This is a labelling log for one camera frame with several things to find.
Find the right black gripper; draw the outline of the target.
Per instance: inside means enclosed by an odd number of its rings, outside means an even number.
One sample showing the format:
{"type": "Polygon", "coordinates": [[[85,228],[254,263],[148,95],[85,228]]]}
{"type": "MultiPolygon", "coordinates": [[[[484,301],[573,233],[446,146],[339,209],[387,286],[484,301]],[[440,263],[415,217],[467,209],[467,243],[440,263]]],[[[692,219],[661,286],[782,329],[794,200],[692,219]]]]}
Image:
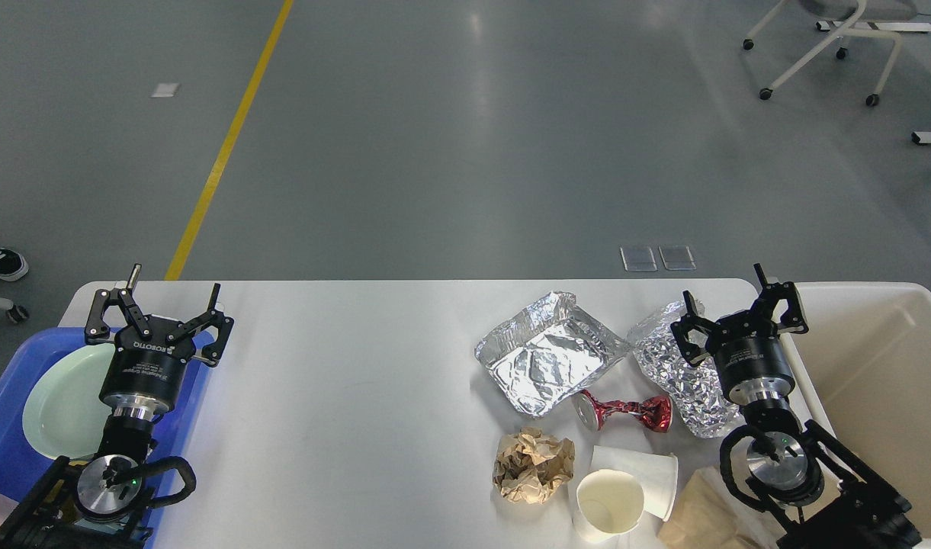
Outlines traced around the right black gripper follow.
{"type": "Polygon", "coordinates": [[[712,355],[722,392],[736,404],[786,400],[796,382],[779,335],[809,332],[795,284],[769,281],[760,263],[753,268],[761,289],[749,316],[721,317],[714,332],[714,321],[700,316],[694,295],[684,291],[685,312],[670,326],[689,366],[699,366],[712,355]],[[693,332],[702,334],[705,343],[692,340],[693,332]]]}

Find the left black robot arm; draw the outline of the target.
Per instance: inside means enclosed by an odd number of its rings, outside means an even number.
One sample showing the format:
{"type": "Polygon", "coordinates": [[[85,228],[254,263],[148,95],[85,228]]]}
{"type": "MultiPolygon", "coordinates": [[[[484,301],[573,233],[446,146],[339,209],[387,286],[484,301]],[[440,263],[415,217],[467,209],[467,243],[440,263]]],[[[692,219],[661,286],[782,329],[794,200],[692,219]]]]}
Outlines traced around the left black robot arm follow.
{"type": "Polygon", "coordinates": [[[186,459],[155,458],[155,430],[180,402],[191,365],[218,365],[235,321],[218,307],[220,284],[187,321],[142,312],[140,271],[134,265],[126,285],[96,291],[86,317],[85,344],[112,348],[95,451],[53,460],[0,524],[0,548],[142,548],[152,536],[148,514],[196,490],[186,459]]]}

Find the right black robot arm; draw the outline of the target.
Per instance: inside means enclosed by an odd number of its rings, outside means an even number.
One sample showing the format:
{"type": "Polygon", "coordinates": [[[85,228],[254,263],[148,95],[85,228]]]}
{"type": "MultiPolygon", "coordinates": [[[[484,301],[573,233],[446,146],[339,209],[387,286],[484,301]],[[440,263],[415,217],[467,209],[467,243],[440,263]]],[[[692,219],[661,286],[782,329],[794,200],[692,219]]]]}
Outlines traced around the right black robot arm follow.
{"type": "Polygon", "coordinates": [[[760,292],[746,310],[712,320],[689,291],[670,328],[691,366],[712,359],[724,398],[743,426],[724,438],[721,479],[732,497],[783,528],[779,548],[912,548],[922,536],[911,504],[817,421],[800,422],[780,337],[809,330],[798,289],[755,265],[760,292]]]}

